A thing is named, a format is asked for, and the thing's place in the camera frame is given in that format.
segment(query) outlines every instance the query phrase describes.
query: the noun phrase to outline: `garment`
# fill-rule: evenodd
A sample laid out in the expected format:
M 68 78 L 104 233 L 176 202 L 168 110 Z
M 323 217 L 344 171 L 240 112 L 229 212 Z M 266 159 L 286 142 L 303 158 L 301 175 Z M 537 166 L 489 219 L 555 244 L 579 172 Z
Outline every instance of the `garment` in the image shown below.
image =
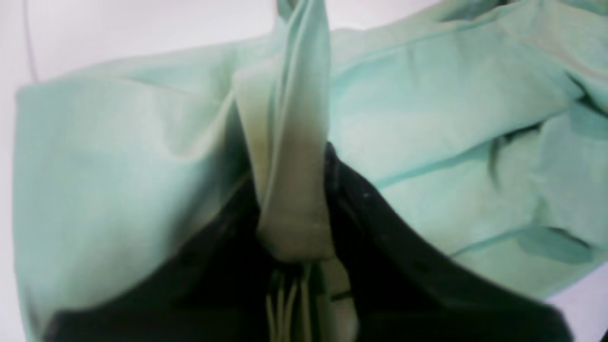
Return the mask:
M 302 98 L 322 109 L 328 96 L 324 134 L 340 159 L 427 241 L 543 298 L 607 256 L 605 3 L 482 13 L 449 1 L 334 31 L 327 55 L 296 52 L 317 57 L 309 73 L 331 73 L 328 92 Z M 290 20 L 327 30 L 321 12 L 293 8 L 280 2 L 285 20 L 266 37 L 114 61 L 19 93 L 15 252 L 30 341 L 58 309 L 102 303 L 149 275 L 219 211 L 247 155 L 254 177 L 268 167 L 247 118 L 272 113 L 286 89 L 277 70 L 290 37 L 323 37 Z

